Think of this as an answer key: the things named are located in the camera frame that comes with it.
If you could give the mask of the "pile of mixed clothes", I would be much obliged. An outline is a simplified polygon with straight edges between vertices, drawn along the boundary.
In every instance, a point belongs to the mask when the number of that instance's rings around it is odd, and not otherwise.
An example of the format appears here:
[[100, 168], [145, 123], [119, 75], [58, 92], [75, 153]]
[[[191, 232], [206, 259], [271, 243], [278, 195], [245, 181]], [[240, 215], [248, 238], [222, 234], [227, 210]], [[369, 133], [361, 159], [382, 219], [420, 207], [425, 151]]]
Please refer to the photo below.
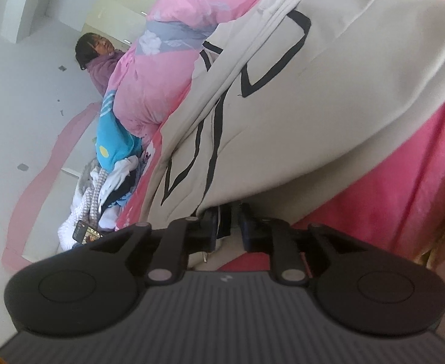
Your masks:
[[70, 206], [70, 215], [58, 228], [60, 250], [67, 251], [76, 245], [73, 239], [79, 221], [101, 232], [109, 233], [121, 211], [134, 194], [147, 160], [132, 155], [115, 163], [107, 173], [98, 160], [91, 160], [78, 179]]

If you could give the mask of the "black smartphone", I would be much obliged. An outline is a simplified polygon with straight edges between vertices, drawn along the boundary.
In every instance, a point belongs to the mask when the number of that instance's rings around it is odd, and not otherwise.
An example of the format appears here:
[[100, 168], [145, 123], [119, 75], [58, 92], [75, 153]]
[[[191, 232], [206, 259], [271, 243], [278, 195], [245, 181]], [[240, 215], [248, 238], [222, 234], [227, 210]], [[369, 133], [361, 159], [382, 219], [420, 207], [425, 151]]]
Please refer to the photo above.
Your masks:
[[72, 238], [80, 245], [90, 243], [92, 241], [97, 241], [102, 237], [96, 229], [92, 228], [90, 225], [82, 220], [79, 220], [75, 226]]

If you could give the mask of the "blue pillow with stripes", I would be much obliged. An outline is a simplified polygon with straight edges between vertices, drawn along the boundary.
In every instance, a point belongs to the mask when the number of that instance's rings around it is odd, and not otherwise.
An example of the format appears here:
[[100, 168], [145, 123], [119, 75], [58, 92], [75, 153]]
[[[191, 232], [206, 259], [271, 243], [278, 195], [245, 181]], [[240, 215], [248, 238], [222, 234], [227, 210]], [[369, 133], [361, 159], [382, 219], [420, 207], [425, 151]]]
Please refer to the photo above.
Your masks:
[[95, 142], [98, 162], [109, 173], [118, 161], [142, 153], [142, 140], [128, 132], [113, 113], [114, 101], [115, 90], [110, 90], [102, 101]]

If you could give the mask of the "pink white headboard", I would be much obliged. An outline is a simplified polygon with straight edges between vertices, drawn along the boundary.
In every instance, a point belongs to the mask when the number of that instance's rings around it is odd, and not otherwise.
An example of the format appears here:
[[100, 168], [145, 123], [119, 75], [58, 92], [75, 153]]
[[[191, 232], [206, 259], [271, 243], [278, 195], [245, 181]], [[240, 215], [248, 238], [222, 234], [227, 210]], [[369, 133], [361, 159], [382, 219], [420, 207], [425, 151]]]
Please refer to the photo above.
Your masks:
[[66, 124], [56, 138], [47, 164], [18, 199], [10, 216], [5, 247], [2, 252], [2, 266], [10, 273], [30, 265], [30, 261], [23, 257], [28, 236], [43, 203], [50, 194], [57, 175], [79, 139], [99, 114], [100, 109], [101, 103], [90, 103]]

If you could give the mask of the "woman in purple jacket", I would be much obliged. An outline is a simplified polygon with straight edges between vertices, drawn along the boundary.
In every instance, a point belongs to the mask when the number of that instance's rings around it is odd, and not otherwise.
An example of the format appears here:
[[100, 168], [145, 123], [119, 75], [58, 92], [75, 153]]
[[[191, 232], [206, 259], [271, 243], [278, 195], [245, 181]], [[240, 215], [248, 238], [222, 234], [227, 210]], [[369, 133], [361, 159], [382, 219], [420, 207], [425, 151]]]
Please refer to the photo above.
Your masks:
[[75, 46], [75, 59], [80, 69], [88, 72], [101, 96], [105, 95], [115, 66], [124, 54], [109, 39], [92, 32], [80, 36]]

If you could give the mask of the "pink grey floral duvet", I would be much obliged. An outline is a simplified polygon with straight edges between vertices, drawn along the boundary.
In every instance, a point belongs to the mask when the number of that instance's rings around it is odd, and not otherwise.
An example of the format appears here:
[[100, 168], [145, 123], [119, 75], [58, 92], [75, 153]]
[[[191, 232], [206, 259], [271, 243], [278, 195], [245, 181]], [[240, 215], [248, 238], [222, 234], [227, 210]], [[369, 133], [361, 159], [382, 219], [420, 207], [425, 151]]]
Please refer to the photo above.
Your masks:
[[218, 25], [246, 14], [259, 0], [158, 0], [144, 32], [115, 66], [107, 92], [113, 113], [148, 143], [190, 88], [204, 41]]

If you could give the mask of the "cream wardrobe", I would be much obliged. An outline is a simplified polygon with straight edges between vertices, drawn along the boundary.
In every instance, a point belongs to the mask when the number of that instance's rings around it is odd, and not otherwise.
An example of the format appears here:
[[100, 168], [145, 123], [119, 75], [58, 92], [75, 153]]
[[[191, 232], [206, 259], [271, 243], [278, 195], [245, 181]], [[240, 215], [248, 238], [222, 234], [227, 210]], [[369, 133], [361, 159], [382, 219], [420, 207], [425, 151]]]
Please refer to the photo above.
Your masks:
[[157, 1], [96, 0], [81, 32], [103, 36], [126, 51], [144, 32], [146, 16]]

